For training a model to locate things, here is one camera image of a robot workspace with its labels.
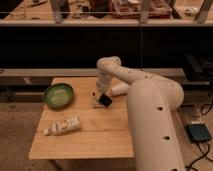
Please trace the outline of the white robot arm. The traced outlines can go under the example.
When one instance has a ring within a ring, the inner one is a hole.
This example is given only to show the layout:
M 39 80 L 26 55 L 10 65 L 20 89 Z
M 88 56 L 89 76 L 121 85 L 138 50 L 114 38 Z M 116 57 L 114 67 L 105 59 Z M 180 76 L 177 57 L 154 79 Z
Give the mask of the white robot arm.
M 129 85 L 127 114 L 136 171 L 185 171 L 171 112 L 183 102 L 182 86 L 169 78 L 123 67 L 117 56 L 97 61 L 96 88 L 106 93 L 113 77 Z

